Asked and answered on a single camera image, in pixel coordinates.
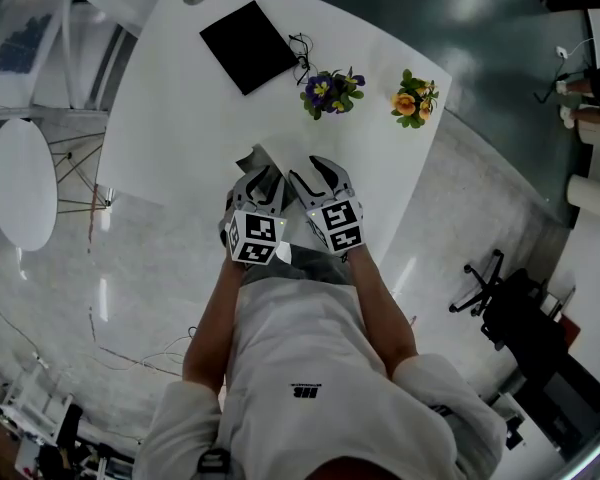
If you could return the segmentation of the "white metal shelving rack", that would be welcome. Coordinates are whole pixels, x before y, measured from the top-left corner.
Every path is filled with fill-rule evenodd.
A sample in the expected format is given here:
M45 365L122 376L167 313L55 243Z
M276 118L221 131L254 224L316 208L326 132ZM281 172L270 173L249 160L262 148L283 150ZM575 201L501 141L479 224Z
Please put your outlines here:
M118 40L138 34L150 0L63 0L55 39L23 78L0 77L0 109L95 108Z

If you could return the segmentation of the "black office chair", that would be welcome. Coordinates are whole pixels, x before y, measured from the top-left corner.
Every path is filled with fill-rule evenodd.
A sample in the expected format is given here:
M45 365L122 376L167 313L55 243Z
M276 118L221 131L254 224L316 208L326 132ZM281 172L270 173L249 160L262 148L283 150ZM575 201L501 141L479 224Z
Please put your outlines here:
M481 332L500 351L509 349L523 376L541 383L550 378L568 355L566 331L542 309L545 285L520 268L503 278L500 271L504 253L495 249L496 261L489 278L470 264L463 270L479 285L476 294L463 303L449 306L451 313L465 310L482 319Z

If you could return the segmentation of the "clear plastic storage bin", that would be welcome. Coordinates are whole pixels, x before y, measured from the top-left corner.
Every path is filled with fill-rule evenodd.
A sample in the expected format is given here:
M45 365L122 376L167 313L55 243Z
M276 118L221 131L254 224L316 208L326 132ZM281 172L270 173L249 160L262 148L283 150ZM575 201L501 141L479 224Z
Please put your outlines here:
M23 79L55 39L63 0L0 0L0 77Z

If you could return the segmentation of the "round white side table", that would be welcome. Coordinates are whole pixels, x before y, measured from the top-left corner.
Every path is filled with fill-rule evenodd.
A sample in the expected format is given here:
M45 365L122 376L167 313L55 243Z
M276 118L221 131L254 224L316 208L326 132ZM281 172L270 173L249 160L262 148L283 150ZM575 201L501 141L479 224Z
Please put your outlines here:
M51 238L58 216L109 208L98 185L80 172L102 147L94 147L78 160L71 150L53 149L102 137L91 133L49 141L39 126L22 118L9 119L0 127L0 230L14 246L37 251ZM59 196L60 185L72 176L89 189L89 200Z

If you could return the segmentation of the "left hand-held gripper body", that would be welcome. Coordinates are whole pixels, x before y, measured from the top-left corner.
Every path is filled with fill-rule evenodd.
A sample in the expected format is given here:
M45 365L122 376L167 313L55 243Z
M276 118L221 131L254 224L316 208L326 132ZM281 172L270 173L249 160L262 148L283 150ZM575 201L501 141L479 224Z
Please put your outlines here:
M230 191L219 236L232 261L245 268L266 266L282 242L287 219L270 215L251 203L239 203Z

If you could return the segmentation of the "purple potted flowers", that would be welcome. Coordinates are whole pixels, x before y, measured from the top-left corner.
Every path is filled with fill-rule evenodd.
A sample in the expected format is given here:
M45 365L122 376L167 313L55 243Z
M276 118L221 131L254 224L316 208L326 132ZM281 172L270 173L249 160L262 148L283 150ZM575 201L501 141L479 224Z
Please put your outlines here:
M350 112L354 101L364 98L361 87L365 85L365 77L354 74L352 68L347 73L322 71L307 79L300 99L304 110L314 120L319 120L323 114Z

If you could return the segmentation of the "white cart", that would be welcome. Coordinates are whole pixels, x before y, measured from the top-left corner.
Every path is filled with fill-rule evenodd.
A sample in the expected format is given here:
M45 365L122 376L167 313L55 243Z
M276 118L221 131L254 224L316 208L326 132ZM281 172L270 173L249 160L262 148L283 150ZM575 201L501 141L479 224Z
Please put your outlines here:
M74 397L60 392L48 370L49 365L36 356L34 365L9 385L0 410L21 432L56 445Z

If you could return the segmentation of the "person's grey trousers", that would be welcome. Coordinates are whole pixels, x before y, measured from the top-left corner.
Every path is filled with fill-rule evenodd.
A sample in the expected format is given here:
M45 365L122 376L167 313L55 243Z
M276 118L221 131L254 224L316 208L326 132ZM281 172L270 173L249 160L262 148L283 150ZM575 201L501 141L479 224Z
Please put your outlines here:
M242 278L242 286L268 278L310 280L333 285L353 285L347 263L342 258L316 250L290 246L291 261L281 260L273 254L268 265L251 265Z

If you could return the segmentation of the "black cloth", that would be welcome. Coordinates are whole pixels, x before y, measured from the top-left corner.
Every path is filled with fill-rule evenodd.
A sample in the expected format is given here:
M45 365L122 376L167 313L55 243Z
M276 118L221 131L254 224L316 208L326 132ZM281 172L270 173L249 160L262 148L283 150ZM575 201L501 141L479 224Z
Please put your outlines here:
M200 36L243 95L298 64L256 1L209 25Z

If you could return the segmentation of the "white paper roll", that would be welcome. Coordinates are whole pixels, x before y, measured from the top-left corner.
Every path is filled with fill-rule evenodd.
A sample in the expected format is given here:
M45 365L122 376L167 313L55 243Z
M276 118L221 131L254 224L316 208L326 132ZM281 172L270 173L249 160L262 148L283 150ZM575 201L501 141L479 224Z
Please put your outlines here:
M567 184L566 197L571 205L600 216L600 182L572 175Z

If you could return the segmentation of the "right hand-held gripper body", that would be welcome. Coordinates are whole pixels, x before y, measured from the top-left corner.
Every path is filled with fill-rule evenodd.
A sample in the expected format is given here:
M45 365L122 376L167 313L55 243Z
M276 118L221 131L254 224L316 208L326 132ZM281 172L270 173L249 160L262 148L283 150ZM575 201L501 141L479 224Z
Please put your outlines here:
M351 189L310 201L306 214L314 232L333 255L343 256L365 243L362 206Z

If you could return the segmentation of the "person's white shirt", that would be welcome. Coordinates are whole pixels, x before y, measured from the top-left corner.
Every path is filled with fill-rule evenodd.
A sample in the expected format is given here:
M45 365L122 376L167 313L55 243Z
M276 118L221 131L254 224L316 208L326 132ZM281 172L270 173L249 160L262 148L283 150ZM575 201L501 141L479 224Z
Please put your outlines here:
M203 480L209 451L240 480L305 480L349 457L401 480L490 480L504 420L436 354L387 373L350 286L268 278L239 294L227 394L167 386L133 480Z

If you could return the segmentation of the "orange potted flowers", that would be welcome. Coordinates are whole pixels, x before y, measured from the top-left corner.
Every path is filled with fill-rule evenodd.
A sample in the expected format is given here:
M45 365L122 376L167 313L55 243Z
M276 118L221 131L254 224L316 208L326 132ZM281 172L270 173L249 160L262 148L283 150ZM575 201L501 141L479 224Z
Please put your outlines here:
M398 91L391 97L391 114L402 128L419 129L438 106L439 90L434 80L418 78L406 69Z

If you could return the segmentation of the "person's right forearm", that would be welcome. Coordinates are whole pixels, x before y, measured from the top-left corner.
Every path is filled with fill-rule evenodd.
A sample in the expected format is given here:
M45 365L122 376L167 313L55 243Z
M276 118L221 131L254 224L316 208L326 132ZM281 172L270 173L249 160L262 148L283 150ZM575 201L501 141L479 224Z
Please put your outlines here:
M383 362L389 378L405 360L418 355L409 321L386 287L368 248L347 253L368 341Z

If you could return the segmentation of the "white square table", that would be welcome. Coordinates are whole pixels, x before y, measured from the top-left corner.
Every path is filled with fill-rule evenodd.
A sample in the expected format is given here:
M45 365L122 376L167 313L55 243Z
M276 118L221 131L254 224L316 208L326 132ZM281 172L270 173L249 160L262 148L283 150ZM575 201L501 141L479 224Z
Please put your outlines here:
M294 78L282 74L242 95L200 36L202 29L256 1L278 31L313 41L319 68L366 79L364 98L341 115L312 119ZM165 207L147 242L118 252L141 295L205 302L224 257L217 232L236 161L260 144L282 171L307 182L309 156L343 166L364 208L368 247L387 253L438 128L435 112L419 129L402 128L390 98L403 71L434 80L441 97L451 77L378 27L320 0L158 0L125 70L98 168L101 185Z

